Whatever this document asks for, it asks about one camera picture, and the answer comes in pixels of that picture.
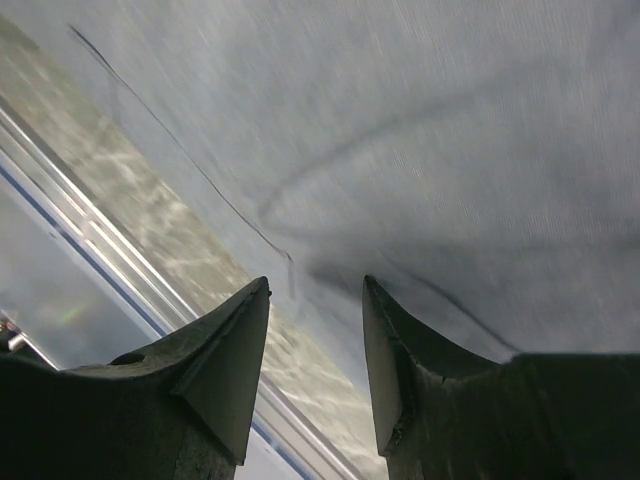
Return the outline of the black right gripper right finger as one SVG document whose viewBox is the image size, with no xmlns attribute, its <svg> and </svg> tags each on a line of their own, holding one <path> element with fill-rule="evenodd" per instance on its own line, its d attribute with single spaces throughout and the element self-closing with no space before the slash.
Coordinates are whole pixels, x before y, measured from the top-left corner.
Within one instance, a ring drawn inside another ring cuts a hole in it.
<svg viewBox="0 0 640 480">
<path fill-rule="evenodd" d="M 639 358 L 524 354 L 498 364 L 362 290 L 376 444 L 393 479 L 635 479 Z"/>
</svg>

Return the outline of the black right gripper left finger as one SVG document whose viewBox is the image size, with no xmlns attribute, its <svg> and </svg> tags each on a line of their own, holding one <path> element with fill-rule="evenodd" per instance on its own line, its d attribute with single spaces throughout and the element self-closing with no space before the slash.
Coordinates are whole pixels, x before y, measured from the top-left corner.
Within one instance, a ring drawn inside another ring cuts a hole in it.
<svg viewBox="0 0 640 480">
<path fill-rule="evenodd" d="M 269 320 L 260 277 L 106 365 L 1 358 L 5 479 L 231 479 L 246 458 Z"/>
</svg>

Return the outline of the grey long sleeve shirt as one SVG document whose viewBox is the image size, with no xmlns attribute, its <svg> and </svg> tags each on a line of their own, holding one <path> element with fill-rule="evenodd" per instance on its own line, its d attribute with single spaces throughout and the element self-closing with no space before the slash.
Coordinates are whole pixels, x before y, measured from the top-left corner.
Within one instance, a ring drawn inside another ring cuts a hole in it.
<svg viewBox="0 0 640 480">
<path fill-rule="evenodd" d="M 360 295 L 503 361 L 639 348 L 635 1 L 5 1 L 365 386 Z"/>
</svg>

